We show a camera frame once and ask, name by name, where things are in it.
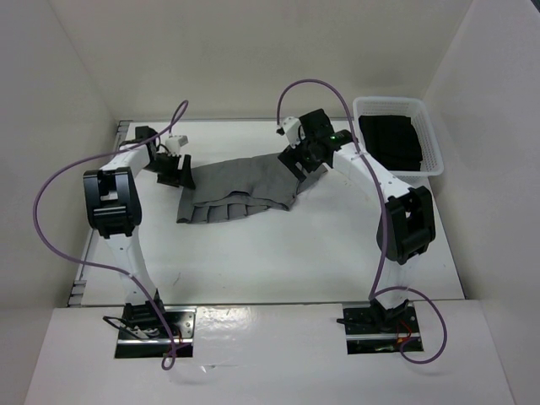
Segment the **grey pleated skirt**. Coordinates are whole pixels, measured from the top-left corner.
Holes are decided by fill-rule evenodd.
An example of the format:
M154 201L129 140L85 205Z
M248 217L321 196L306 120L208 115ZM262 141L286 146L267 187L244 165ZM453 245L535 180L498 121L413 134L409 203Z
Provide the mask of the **grey pleated skirt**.
M276 154L231 159L192 170L196 188L184 189L178 224L214 224L243 219L268 209L289 211L299 194L327 173L316 169L298 180Z

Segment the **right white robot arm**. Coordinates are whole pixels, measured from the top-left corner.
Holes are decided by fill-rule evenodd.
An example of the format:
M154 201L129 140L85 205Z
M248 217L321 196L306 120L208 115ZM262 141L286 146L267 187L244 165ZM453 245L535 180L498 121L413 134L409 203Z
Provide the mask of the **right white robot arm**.
M322 109L283 119L277 133L289 143L278 158L298 180L304 181L325 165L362 191L375 194L381 205L376 231L381 259L364 322L380 332L390 331L405 316L413 270L435 239L431 192L396 178L368 152L357 148L349 130L335 130Z

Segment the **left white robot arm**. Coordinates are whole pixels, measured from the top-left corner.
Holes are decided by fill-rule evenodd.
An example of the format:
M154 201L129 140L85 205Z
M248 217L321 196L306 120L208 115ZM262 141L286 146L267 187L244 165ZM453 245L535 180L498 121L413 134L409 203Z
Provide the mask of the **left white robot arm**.
M121 275L126 292L122 318L118 321L127 335L143 339L165 332L168 316L151 280L139 239L143 210L135 184L147 170L166 186L195 189L191 157L181 153L186 135L168 134L164 141L151 127L135 128L135 138L120 144L119 153L98 170L84 173L87 218L92 229L104 238Z

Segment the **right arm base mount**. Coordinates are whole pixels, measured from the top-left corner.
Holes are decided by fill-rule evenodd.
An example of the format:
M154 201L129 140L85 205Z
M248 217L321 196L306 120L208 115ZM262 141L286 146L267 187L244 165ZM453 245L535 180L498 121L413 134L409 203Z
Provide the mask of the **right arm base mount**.
M408 304L405 311L385 326L376 324L375 315L368 303L344 305L337 323L344 326L347 352L353 354L423 352L416 310Z

